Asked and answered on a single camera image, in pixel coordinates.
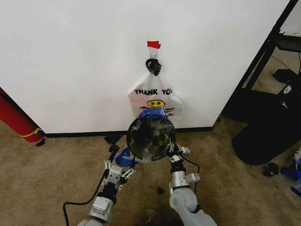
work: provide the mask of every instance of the red tape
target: red tape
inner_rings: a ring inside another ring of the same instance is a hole
[[[147,41],[147,47],[160,48],[159,41]]]

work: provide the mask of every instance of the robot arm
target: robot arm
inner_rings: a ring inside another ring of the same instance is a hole
[[[169,204],[179,215],[185,226],[216,226],[214,220],[200,208],[197,197],[189,185],[200,180],[198,173],[186,175],[181,156],[188,156],[190,150],[172,144],[167,155],[170,157],[172,180],[169,182]]]
[[[193,183],[200,180],[198,173],[186,175],[182,156],[188,156],[190,150],[180,147],[177,143],[169,146],[166,152],[171,162],[170,173],[172,180],[169,182],[170,198],[169,204],[181,217],[185,226],[217,226],[214,220],[200,208],[197,197],[189,188]],[[106,179],[103,181],[103,191],[98,193],[89,215],[95,217],[90,221],[83,220],[78,226],[103,226],[101,222],[109,223],[112,208],[116,204],[117,192],[121,190],[122,184],[135,173],[133,168],[124,172],[122,168],[111,166],[111,161],[105,161],[105,168],[109,169]]]
[[[105,169],[108,169],[109,173],[102,182],[104,186],[103,191],[97,194],[89,211],[89,215],[95,217],[95,219],[90,221],[83,220],[78,226],[103,226],[101,222],[109,223],[112,209],[117,201],[117,192],[121,191],[122,184],[126,183],[135,173],[133,168],[124,172],[120,167],[111,166],[110,160],[105,160],[104,164]]]

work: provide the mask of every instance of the black object on floor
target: black object on floor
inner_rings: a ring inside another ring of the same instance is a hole
[[[178,220],[171,220],[168,224],[169,226],[184,226],[183,222]]]
[[[119,141],[121,137],[122,135],[110,135],[110,136],[106,136],[104,139],[110,145],[115,145],[116,142]]]
[[[158,187],[157,192],[158,192],[158,194],[164,194],[164,189],[161,187]]]
[[[40,142],[36,143],[36,146],[38,147],[43,146],[45,144],[45,141],[46,141],[45,138],[41,139]]]
[[[287,177],[290,177],[294,180],[299,179],[298,173],[297,173],[297,170],[296,170],[296,164],[295,164],[294,161],[288,167],[281,167],[280,173],[282,173],[283,175],[286,175]]]
[[[265,164],[301,138],[300,116],[284,106],[249,123],[232,140],[238,157],[251,165]]]
[[[288,84],[291,79],[296,77],[296,73],[290,69],[278,69],[274,74],[273,77],[280,83]]]
[[[275,163],[268,163],[268,165],[266,167],[264,167],[263,174],[266,177],[278,175],[279,174],[279,166]]]

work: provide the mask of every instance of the red cylinder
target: red cylinder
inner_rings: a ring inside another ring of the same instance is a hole
[[[0,119],[28,142],[41,140],[44,135],[39,127],[10,101],[6,92],[0,88]]]

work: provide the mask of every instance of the black trash can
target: black trash can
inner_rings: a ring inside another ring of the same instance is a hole
[[[267,103],[276,104],[277,94],[240,88],[232,94],[222,113],[236,121],[250,122],[262,117],[262,110]]]
[[[238,157],[251,165],[264,164],[301,139],[301,79],[291,80],[277,95],[276,103],[267,102],[260,117],[232,140]]]

